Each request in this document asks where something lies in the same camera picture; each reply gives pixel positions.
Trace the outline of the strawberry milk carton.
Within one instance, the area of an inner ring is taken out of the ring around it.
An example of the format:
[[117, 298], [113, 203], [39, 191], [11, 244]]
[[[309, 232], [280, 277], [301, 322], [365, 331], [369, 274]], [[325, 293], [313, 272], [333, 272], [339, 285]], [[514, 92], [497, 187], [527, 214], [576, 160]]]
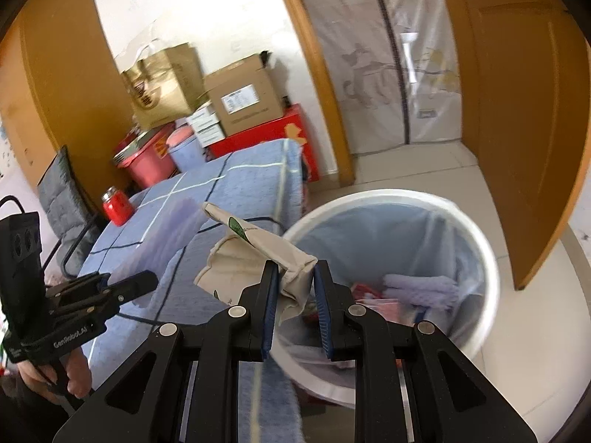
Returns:
[[379, 291], [362, 283], [353, 284], [351, 291], [356, 303], [376, 311], [387, 321], [393, 323], [403, 321], [403, 311], [398, 300], [383, 297]]

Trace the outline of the purple foam fruit net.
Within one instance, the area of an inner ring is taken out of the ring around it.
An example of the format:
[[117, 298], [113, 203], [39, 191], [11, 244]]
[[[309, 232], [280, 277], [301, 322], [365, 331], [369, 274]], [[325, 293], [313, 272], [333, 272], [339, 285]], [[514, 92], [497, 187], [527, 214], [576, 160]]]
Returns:
[[447, 276], [421, 277], [387, 274], [383, 296], [407, 305], [451, 310], [459, 301], [458, 284]]

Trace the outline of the white trash bin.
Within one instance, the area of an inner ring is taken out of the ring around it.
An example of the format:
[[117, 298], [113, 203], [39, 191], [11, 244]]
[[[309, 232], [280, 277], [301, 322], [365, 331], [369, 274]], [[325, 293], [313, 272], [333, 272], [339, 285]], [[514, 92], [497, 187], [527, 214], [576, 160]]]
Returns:
[[402, 189], [356, 193], [318, 207], [284, 237], [327, 261], [332, 279], [356, 300], [407, 326], [433, 322], [469, 358], [493, 327], [494, 252], [447, 199]]

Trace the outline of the blue checked tablecloth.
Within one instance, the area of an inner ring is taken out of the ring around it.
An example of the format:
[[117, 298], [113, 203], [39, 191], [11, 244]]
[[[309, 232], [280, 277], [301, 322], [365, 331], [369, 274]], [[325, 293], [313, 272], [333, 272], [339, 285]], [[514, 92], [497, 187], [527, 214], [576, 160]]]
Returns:
[[[134, 215], [121, 227], [105, 228], [80, 272], [113, 272], [160, 226], [171, 207], [186, 199], [211, 202], [281, 235], [301, 218], [303, 186], [301, 149], [290, 139], [215, 159], [133, 195]], [[212, 220], [197, 224], [170, 255], [156, 290], [123, 305], [120, 315], [108, 321], [106, 332], [84, 345], [94, 386], [100, 386], [159, 324], [197, 325], [224, 308], [194, 279], [225, 233], [224, 226]], [[294, 387], [273, 359], [239, 367], [238, 425], [242, 442], [303, 441]]]

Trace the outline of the red thermos jar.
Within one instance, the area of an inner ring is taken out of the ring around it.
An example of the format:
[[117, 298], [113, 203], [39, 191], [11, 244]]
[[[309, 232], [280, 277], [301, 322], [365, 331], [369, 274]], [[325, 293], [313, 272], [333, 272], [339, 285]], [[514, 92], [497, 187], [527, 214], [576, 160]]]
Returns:
[[109, 220], [116, 226], [124, 225], [134, 214], [134, 207], [127, 196], [114, 186], [102, 195], [102, 206]]

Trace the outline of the purple foam net rear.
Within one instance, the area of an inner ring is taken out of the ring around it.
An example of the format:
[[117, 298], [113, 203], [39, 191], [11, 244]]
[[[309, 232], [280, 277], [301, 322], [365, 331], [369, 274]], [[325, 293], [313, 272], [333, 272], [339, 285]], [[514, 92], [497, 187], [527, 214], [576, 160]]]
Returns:
[[178, 200], [165, 208], [144, 240], [111, 272], [108, 280], [109, 285], [118, 284], [149, 271], [154, 274], [148, 278], [152, 288], [128, 299], [118, 297], [119, 304], [133, 301], [135, 306], [147, 307], [172, 257], [190, 243], [207, 219], [201, 205], [191, 198]]

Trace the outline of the pink plastic bucket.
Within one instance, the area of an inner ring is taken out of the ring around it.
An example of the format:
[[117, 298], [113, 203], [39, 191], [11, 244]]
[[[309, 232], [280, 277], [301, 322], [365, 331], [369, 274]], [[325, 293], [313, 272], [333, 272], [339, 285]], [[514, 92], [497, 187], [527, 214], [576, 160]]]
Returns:
[[170, 122], [157, 128], [130, 133], [129, 140], [115, 152], [113, 163], [128, 173], [141, 189], [146, 189], [170, 178], [176, 165], [168, 152], [167, 139], [174, 131]]

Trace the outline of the lavender bucket pink lid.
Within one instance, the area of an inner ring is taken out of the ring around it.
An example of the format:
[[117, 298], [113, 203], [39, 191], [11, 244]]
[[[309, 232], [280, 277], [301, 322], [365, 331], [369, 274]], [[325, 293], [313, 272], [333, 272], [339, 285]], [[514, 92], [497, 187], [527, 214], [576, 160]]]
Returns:
[[204, 148], [189, 125], [182, 125], [166, 139], [168, 154], [181, 173], [197, 169], [206, 163]]

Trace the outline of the stack of white boxes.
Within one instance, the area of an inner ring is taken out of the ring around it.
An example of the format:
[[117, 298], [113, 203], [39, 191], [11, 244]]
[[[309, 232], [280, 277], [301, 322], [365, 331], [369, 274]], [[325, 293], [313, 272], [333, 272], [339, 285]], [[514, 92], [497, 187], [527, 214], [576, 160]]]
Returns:
[[221, 127], [221, 120], [217, 117], [211, 101], [202, 104], [194, 113], [186, 117], [187, 124], [202, 148], [225, 139], [225, 133]]

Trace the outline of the wooden wardrobe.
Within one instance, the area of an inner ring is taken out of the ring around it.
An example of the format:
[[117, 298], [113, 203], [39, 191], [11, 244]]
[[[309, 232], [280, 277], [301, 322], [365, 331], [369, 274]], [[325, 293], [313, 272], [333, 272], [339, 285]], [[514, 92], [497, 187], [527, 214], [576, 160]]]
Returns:
[[112, 157], [131, 103], [95, 0], [27, 1], [1, 41], [1, 120], [31, 186], [61, 147], [90, 199], [129, 185]]

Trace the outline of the gold paper shopping bag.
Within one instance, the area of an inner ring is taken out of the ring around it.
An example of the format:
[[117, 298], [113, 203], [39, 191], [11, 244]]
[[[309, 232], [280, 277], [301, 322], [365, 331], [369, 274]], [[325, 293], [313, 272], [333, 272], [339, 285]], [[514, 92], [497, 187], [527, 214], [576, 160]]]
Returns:
[[197, 51], [188, 43], [164, 47], [151, 40], [121, 77], [142, 130], [190, 116], [208, 100]]

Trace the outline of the brown cardboard box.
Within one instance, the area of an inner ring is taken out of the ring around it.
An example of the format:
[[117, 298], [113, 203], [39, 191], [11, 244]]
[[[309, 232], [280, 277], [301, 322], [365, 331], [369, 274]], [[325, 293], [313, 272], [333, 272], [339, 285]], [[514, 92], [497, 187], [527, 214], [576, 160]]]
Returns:
[[252, 54], [204, 76], [206, 94], [226, 136], [283, 116], [283, 100], [266, 70], [269, 54]]

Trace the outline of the red gift box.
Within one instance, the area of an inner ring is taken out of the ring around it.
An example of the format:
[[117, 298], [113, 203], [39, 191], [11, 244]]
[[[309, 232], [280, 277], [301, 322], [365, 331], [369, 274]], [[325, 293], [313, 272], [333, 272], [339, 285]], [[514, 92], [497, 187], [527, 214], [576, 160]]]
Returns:
[[308, 181], [320, 180], [315, 153], [308, 138], [307, 119], [300, 104], [293, 104], [284, 111], [283, 117], [243, 130], [228, 136], [209, 147], [209, 153], [217, 158], [222, 155], [277, 139], [291, 139], [297, 142], [308, 167]]

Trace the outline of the wooden door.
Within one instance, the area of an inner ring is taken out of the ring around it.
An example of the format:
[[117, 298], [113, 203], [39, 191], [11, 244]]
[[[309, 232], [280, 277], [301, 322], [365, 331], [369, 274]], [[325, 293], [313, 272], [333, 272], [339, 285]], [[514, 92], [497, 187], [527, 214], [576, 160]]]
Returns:
[[562, 0], [446, 0], [458, 51], [462, 140], [492, 194], [514, 285], [561, 237], [590, 162], [590, 61]]

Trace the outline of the cartoon screen door curtain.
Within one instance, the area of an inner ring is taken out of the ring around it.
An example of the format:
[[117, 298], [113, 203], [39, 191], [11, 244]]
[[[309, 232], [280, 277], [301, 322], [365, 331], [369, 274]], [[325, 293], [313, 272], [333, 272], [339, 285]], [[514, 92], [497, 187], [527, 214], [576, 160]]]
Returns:
[[446, 0], [303, 3], [353, 154], [460, 138], [460, 72]]

